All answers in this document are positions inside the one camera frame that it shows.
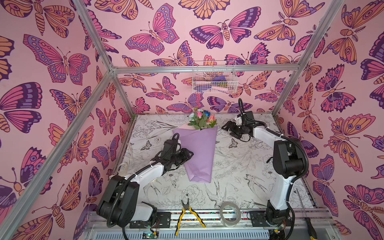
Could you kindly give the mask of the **purple pink wrapping paper sheet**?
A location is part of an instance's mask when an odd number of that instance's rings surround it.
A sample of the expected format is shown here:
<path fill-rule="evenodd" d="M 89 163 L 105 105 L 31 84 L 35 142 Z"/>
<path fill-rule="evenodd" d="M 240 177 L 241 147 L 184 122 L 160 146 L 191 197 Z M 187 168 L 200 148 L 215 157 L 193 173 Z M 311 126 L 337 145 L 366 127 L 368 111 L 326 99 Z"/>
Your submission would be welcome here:
<path fill-rule="evenodd" d="M 211 182 L 217 131 L 217 126 L 203 130 L 173 130 L 173 134 L 180 135 L 182 148 L 194 153 L 184 164 L 190 182 Z"/>

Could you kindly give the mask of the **pink orange fake rose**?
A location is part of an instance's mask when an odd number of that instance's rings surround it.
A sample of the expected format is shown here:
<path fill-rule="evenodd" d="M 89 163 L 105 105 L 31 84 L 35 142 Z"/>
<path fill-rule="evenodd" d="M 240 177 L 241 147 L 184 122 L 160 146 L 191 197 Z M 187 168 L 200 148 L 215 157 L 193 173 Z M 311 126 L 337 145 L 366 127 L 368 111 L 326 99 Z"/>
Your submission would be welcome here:
<path fill-rule="evenodd" d="M 214 115 L 210 115 L 208 117 L 206 123 L 207 123 L 207 125 L 206 125 L 207 128 L 213 128 L 214 126 L 216 126 L 217 125 L 217 121 L 216 121 L 215 116 Z"/>

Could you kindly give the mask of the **blue fake rose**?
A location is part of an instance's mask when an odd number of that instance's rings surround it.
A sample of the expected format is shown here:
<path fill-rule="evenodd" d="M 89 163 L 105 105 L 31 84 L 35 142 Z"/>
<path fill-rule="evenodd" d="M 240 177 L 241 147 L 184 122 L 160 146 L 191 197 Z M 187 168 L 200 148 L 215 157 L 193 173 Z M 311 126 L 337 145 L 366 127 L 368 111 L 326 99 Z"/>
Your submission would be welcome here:
<path fill-rule="evenodd" d="M 203 111 L 203 119 L 208 122 L 210 119 L 211 113 L 208 111 Z"/>

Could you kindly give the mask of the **white fake rose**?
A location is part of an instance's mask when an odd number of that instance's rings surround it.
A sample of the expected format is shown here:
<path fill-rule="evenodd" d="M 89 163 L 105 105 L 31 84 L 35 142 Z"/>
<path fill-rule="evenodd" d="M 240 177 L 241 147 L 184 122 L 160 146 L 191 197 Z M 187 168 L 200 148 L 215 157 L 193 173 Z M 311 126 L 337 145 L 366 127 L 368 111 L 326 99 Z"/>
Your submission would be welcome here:
<path fill-rule="evenodd" d="M 195 129 L 199 129 L 199 117 L 197 115 L 197 113 L 191 113 L 189 115 L 189 123 L 188 123 L 188 126 L 192 126 L 194 127 Z"/>

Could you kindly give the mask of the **cream ribbon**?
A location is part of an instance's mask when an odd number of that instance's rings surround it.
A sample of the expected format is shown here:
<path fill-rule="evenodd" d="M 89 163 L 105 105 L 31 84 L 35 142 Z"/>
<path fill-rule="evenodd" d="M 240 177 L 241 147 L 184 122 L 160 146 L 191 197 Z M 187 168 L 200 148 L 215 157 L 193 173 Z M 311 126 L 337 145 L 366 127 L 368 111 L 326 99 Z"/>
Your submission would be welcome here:
<path fill-rule="evenodd" d="M 131 143 L 127 143 L 124 153 L 121 155 L 121 159 L 119 160 L 119 164 L 116 168 L 117 175 L 126 176 L 130 169 L 130 160 L 133 156 L 133 150 L 131 147 Z"/>

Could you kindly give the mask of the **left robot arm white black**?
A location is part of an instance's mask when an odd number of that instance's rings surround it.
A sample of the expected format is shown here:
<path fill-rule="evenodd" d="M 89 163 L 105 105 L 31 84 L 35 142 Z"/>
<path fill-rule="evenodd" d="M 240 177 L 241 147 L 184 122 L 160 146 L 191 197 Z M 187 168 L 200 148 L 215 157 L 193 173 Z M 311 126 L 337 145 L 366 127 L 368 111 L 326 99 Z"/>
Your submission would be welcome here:
<path fill-rule="evenodd" d="M 132 175 L 115 175 L 99 202 L 96 213 L 107 221 L 107 227 L 121 228 L 137 222 L 151 227 L 157 222 L 158 208 L 145 201 L 144 187 L 169 171 L 177 170 L 194 153 L 182 148 L 180 135 L 174 134 L 148 165 Z"/>

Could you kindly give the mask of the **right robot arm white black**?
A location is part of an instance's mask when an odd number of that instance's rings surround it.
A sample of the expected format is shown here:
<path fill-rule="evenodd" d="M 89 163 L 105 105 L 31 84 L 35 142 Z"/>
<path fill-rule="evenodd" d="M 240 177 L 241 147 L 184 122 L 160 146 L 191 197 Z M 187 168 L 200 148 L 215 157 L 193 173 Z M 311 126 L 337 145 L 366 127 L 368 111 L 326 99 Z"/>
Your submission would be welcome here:
<path fill-rule="evenodd" d="M 258 139 L 273 148 L 272 163 L 278 177 L 272 197 L 266 207 L 266 222 L 277 226 L 287 219 L 294 219 L 289 204 L 294 183 L 309 169 L 308 156 L 299 140 L 285 137 L 271 130 L 266 123 L 254 119 L 252 112 L 246 112 L 242 99 L 238 101 L 240 113 L 234 121 L 228 121 L 222 130 L 241 140 L 244 135 Z"/>

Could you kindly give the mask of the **clear tape roll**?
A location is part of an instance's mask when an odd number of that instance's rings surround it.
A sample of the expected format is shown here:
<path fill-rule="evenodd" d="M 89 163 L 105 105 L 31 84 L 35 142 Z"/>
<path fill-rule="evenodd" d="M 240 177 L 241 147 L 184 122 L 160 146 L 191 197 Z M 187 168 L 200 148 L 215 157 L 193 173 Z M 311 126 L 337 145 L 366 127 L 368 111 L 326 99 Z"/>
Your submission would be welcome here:
<path fill-rule="evenodd" d="M 223 202 L 220 207 L 220 221 L 228 228 L 236 226 L 242 218 L 240 208 L 232 202 Z"/>

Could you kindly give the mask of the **black yellow screwdriver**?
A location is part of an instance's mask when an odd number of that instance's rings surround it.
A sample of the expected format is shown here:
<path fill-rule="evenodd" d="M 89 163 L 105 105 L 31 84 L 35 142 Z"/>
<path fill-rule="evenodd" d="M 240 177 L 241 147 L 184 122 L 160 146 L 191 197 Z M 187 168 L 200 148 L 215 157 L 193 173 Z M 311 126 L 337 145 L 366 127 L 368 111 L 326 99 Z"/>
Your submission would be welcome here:
<path fill-rule="evenodd" d="M 305 206 L 304 206 L 304 203 L 303 203 L 303 201 L 302 201 L 301 195 L 300 195 L 300 193 L 299 193 L 298 190 L 295 190 L 295 192 L 296 192 L 297 195 L 298 195 L 298 198 L 299 198 L 300 203 L 301 203 L 302 210 L 303 210 L 304 215 L 305 215 L 304 220 L 305 220 L 306 225 L 307 225 L 307 230 L 308 230 L 308 234 L 309 234 L 309 236 L 310 236 L 310 239 L 311 239 L 311 240 L 318 240 L 317 232 L 316 232 L 315 228 L 314 228 L 313 225 L 312 225 L 311 219 L 310 219 L 310 218 L 308 217 L 308 215 L 307 215 L 307 212 L 306 212 L 306 210 L 305 210 Z"/>

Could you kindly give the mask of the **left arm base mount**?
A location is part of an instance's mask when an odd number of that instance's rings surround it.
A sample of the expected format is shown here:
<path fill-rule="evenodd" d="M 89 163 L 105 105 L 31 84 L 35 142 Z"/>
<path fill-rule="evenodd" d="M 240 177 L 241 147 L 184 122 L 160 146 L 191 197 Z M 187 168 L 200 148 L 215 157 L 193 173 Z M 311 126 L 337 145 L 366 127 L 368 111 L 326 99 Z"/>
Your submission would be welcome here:
<path fill-rule="evenodd" d="M 157 212 L 152 215 L 148 221 L 133 221 L 130 222 L 130 229 L 150 229 L 160 228 L 169 229 L 171 226 L 171 212 Z"/>

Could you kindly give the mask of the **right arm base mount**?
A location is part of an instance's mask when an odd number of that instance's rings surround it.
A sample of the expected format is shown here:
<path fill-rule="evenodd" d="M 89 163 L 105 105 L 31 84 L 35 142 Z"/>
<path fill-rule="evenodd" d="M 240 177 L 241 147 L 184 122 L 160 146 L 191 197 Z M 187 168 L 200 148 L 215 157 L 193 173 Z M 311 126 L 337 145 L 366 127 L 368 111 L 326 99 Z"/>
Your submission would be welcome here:
<path fill-rule="evenodd" d="M 292 226 L 291 216 L 282 215 L 276 218 L 269 218 L 265 209 L 249 211 L 247 212 L 247 218 L 251 221 L 253 227 L 278 228 Z"/>

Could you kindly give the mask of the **aluminium front rail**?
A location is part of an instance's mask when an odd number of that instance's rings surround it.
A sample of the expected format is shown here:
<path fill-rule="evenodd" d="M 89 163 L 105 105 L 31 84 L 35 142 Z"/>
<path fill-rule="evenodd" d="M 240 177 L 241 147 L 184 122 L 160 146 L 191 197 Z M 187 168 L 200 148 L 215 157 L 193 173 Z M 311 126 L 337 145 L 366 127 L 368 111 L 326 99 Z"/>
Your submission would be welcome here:
<path fill-rule="evenodd" d="M 247 218 L 251 209 L 242 209 L 240 222 L 231 228 L 225 227 L 220 221 L 220 210 L 200 210 L 206 227 L 203 228 L 196 217 L 186 213 L 182 219 L 181 229 L 176 233 L 176 226 L 181 211 L 171 212 L 171 226 L 169 229 L 122 229 L 118 226 L 108 228 L 106 222 L 95 213 L 90 214 L 82 240 L 309 240 L 307 225 L 303 210 L 296 209 L 296 221 L 291 227 L 263 228 L 253 227 Z M 306 209 L 311 218 L 319 240 L 341 240 L 337 224 L 324 209 Z"/>

